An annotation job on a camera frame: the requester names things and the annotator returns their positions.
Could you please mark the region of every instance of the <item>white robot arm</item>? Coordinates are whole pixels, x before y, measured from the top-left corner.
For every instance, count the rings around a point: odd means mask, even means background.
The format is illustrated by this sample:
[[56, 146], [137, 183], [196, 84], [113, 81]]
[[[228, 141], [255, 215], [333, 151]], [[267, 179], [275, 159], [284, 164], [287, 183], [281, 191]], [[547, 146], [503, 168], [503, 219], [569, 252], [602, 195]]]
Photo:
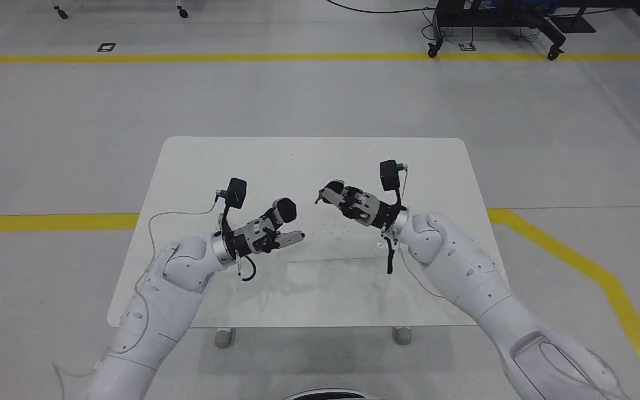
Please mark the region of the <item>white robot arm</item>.
[[296, 206], [282, 198], [259, 218], [234, 231], [226, 222], [229, 207], [240, 208], [246, 182], [232, 179], [221, 230], [207, 238], [188, 237], [165, 248], [136, 287], [111, 347], [99, 362], [83, 400], [142, 400], [160, 364], [182, 339], [216, 272], [249, 254], [269, 253], [304, 239], [304, 233], [280, 233], [296, 218]]
[[[384, 189], [397, 194], [395, 205], [337, 180], [320, 190], [318, 200], [337, 206], [362, 225], [381, 229], [390, 260], [391, 244], [406, 244], [442, 296], [473, 318], [489, 337], [521, 398], [626, 400], [611, 368], [525, 308], [471, 238], [442, 215], [413, 214], [402, 206], [398, 171], [405, 168], [393, 160], [380, 166]], [[388, 272], [392, 272], [391, 261]]]

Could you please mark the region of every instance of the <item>table foot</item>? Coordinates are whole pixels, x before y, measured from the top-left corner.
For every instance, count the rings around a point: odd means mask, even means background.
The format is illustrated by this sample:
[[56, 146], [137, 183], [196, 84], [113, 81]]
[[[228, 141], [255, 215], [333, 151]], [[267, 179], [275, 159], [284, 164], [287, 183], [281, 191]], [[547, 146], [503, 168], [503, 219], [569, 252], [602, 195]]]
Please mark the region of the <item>table foot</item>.
[[393, 341], [400, 346], [411, 343], [411, 328], [408, 326], [396, 326], [392, 332]]
[[219, 349], [228, 349], [236, 336], [235, 328], [220, 328], [216, 330], [215, 345]]

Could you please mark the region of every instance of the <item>yellow floor line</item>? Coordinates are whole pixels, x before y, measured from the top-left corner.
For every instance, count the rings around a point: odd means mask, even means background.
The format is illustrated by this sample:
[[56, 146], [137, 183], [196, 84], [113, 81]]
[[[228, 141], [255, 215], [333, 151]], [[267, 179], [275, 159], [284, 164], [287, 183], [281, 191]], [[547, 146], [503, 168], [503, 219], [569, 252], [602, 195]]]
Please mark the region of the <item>yellow floor line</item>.
[[0, 232], [121, 231], [137, 221], [138, 214], [2, 215]]
[[[602, 287], [629, 342], [640, 357], [640, 316], [618, 278], [564, 243], [506, 209], [489, 209], [494, 225], [506, 225]], [[132, 230], [138, 214], [68, 214], [0, 216], [0, 232]]]
[[492, 224], [510, 227], [524, 238], [598, 283], [609, 299], [609, 303], [636, 355], [640, 358], [640, 316], [614, 274], [509, 210], [489, 209], [488, 213]]
[[[441, 53], [431, 59], [425, 53], [281, 53], [281, 54], [93, 54], [7, 55], [0, 64], [112, 64], [112, 63], [253, 63], [253, 62], [539, 62], [546, 54], [533, 53]], [[555, 62], [640, 62], [640, 53], [562, 54]]]

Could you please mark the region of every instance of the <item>gray floor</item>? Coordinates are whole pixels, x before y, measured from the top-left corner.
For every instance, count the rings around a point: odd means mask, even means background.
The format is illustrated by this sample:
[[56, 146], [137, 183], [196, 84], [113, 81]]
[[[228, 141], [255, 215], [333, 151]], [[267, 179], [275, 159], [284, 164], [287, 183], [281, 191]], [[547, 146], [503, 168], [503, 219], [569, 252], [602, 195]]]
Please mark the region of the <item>gray floor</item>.
[[[364, 16], [321, 0], [2, 0], [0, 55], [422, 52], [418, 15]], [[417, 1], [352, 1], [411, 7]], [[567, 51], [640, 52], [640, 20], [592, 16]], [[468, 40], [456, 30], [443, 51]], [[478, 29], [479, 52], [546, 53]], [[640, 309], [640, 69], [634, 63], [0, 64], [0, 214], [139, 211], [163, 141], [192, 136], [463, 139], [487, 207], [516, 212], [614, 272]], [[495, 227], [515, 293], [598, 352], [632, 398], [640, 362], [599, 286]], [[50, 366], [86, 370], [130, 232], [0, 235], [3, 399], [58, 398]], [[67, 381], [69, 398], [86, 381]], [[278, 398], [323, 385], [389, 399], [513, 399], [478, 328], [241, 330], [230, 350], [191, 330], [149, 399]]]

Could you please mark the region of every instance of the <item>white table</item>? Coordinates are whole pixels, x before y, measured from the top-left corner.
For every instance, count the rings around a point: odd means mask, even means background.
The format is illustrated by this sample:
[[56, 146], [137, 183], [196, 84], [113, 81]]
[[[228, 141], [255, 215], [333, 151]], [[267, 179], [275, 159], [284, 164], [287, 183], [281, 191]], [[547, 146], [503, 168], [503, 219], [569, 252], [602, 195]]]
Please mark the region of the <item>white table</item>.
[[[241, 282], [234, 267], [216, 274], [192, 327], [473, 325], [449, 302], [425, 292], [398, 255], [388, 276], [379, 231], [347, 220], [333, 206], [313, 204], [318, 190], [334, 178], [393, 202], [379, 179], [379, 162], [387, 159], [409, 164], [403, 203], [414, 212], [448, 216], [489, 253], [506, 280], [465, 145], [458, 139], [174, 137], [165, 142], [153, 174], [109, 324], [118, 326], [133, 285], [149, 263], [149, 218], [169, 210], [205, 211], [216, 189], [238, 177], [248, 189], [243, 209], [230, 212], [232, 228], [286, 196], [296, 202], [298, 219], [281, 230], [302, 229], [307, 236], [300, 244], [254, 256], [258, 273], [251, 282]], [[218, 206], [202, 217], [156, 218], [158, 248], [209, 234], [221, 211]], [[406, 253], [409, 268], [430, 287]]]

